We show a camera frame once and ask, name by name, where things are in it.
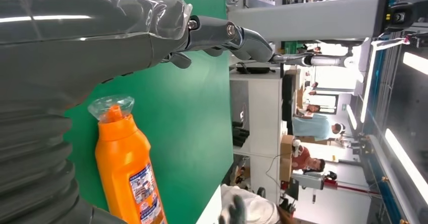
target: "green surface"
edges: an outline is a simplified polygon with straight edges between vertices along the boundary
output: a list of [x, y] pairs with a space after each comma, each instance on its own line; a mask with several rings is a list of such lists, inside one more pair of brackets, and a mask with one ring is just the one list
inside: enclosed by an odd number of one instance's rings
[[[226, 17], [225, 0], [185, 0], [193, 14]], [[107, 209], [96, 168], [93, 100], [112, 94], [135, 98], [133, 115], [151, 145], [151, 160], [169, 224], [195, 223], [232, 162], [228, 57], [188, 53], [190, 68], [163, 64], [99, 85], [80, 106], [67, 112], [80, 193]]]

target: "gray glove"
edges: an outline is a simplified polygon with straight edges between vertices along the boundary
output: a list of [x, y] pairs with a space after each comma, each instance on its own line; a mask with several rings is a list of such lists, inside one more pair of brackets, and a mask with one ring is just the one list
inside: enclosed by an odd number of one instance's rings
[[[229, 214], [229, 224], [245, 224], [245, 205], [240, 196], [235, 195], [233, 197], [233, 205], [229, 206]], [[223, 216], [219, 217], [219, 224], [226, 224], [226, 220]]]

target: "man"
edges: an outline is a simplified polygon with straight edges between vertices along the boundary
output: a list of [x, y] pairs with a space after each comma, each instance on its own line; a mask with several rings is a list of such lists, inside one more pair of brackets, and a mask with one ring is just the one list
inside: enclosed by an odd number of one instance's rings
[[320, 47], [320, 46], [317, 46], [317, 47], [315, 47], [314, 49], [309, 49], [309, 50], [307, 50], [306, 52], [312, 52], [313, 54], [322, 54], [322, 53], [321, 53], [321, 47]]
[[316, 95], [316, 91], [312, 90], [310, 86], [308, 86], [304, 91], [302, 95], [302, 102], [304, 103], [310, 103], [310, 97]]
[[291, 167], [292, 170], [311, 169], [315, 172], [322, 172], [326, 166], [324, 159], [310, 157], [309, 150], [300, 145], [299, 140], [293, 140], [293, 151]]
[[305, 89], [315, 90], [315, 88], [318, 87], [318, 82], [310, 84], [310, 81], [305, 81]]
[[326, 116], [313, 114], [312, 117], [294, 115], [292, 119], [293, 135], [297, 137], [314, 137], [315, 141], [323, 141], [332, 134], [344, 131], [342, 124], [330, 125]]

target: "orange bottle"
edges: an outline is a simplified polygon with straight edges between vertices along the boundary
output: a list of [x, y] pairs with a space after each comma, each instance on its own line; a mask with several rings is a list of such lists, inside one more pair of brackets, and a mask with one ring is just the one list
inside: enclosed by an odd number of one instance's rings
[[150, 162], [150, 143], [131, 115], [134, 99], [109, 96], [89, 111], [99, 120], [95, 157], [110, 213], [128, 224], [167, 224]]

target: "metal frame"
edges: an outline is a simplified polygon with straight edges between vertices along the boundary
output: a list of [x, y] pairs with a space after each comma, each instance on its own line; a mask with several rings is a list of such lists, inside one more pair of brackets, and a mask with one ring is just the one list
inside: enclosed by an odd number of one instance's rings
[[400, 205], [401, 209], [404, 212], [405, 217], [407, 218], [407, 221], [409, 221], [409, 223], [411, 224], [420, 224], [416, 213], [411, 208], [411, 204], [409, 199], [407, 198], [406, 193], [401, 188], [401, 185], [398, 182], [397, 176], [395, 175], [394, 171], [391, 169], [389, 160], [385, 156], [385, 153], [382, 150], [382, 147], [378, 139], [374, 135], [369, 135], [369, 137], [370, 137], [370, 142], [373, 148], [375, 149], [376, 157], [379, 160], [379, 163], [381, 164], [382, 169], [384, 170], [386, 176], [389, 179], [388, 183], [391, 186], [393, 193], [398, 200], [398, 204]]

